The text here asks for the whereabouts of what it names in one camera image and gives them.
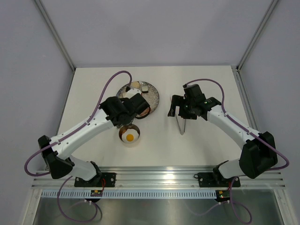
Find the stainless steel tongs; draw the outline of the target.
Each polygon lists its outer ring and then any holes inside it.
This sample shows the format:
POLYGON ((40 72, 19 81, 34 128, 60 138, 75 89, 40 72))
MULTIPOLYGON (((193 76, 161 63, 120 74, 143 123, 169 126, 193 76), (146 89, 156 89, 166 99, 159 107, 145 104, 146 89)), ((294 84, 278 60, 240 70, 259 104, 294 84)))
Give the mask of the stainless steel tongs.
POLYGON ((186 129, 186 119, 183 119, 178 115, 175 115, 175 119, 176 119, 176 122, 177 122, 179 133, 181 135, 184 135, 185 129, 186 129))

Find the stainless steel bowl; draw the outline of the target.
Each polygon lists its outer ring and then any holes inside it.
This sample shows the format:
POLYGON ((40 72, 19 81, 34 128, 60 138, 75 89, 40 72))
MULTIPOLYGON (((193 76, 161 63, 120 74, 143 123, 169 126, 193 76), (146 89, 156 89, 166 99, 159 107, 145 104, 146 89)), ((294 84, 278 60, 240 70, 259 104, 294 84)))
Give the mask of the stainless steel bowl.
POLYGON ((120 129, 119 129, 119 139, 120 141, 122 142, 123 145, 127 146, 127 147, 133 147, 135 145, 138 144, 139 140, 140 140, 140 129, 138 126, 134 125, 134 124, 131 124, 131 125, 126 125, 126 126, 122 126, 120 129), (138 133, 139 134, 139 137, 138 139, 133 142, 133 143, 124 143, 121 139, 121 136, 123 133, 138 133))

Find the fried egg toy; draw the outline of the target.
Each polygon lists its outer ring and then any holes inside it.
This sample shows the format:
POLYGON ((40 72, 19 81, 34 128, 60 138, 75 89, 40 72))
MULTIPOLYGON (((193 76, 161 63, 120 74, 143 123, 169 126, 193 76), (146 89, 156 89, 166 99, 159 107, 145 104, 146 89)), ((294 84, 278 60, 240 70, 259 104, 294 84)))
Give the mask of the fried egg toy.
POLYGON ((121 139, 124 143, 134 143, 138 137, 138 133, 123 133, 121 139))

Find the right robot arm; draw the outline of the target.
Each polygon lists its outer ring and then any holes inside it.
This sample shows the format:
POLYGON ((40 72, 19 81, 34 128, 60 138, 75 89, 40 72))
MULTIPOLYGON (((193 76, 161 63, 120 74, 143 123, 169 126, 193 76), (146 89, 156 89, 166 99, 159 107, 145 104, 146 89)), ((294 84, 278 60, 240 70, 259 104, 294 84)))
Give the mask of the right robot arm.
POLYGON ((241 149, 240 158, 213 168, 215 184, 223 186, 229 179, 242 175, 254 179, 278 163, 271 133, 247 128, 226 112, 217 99, 206 98, 199 85, 185 84, 183 89, 185 94, 181 98, 179 116, 190 120, 203 118, 225 132, 241 149))

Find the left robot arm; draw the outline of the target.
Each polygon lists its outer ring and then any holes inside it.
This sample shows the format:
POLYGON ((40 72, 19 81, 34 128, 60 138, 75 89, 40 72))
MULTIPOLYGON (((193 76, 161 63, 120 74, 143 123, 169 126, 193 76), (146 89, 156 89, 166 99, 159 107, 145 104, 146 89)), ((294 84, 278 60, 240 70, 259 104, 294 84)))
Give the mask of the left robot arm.
POLYGON ((96 163, 72 157, 72 153, 96 135, 113 127, 120 128, 150 108, 139 93, 131 98, 109 97, 100 103, 95 112, 65 133, 38 139, 42 157, 53 179, 67 175, 78 177, 95 187, 101 182, 102 173, 96 163))

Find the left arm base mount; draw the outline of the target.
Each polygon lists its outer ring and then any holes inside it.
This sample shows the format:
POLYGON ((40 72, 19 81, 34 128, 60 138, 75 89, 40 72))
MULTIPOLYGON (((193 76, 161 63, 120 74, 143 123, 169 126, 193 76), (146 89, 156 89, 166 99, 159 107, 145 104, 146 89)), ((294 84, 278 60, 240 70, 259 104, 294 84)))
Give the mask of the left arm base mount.
POLYGON ((116 182, 116 173, 103 172, 101 177, 93 178, 90 181, 85 181, 76 177, 74 186, 77 188, 114 188, 116 182))

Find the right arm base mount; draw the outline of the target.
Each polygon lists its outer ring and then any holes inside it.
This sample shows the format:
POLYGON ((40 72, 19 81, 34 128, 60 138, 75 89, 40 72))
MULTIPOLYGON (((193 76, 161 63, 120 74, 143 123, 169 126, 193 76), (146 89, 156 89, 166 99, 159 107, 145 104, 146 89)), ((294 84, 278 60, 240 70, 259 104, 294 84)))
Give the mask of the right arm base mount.
MULTIPOLYGON (((199 172, 194 174, 193 177, 198 180, 200 188, 229 188, 233 182, 232 179, 217 180, 212 172, 199 172)), ((234 180, 232 187, 241 187, 239 178, 234 180)))

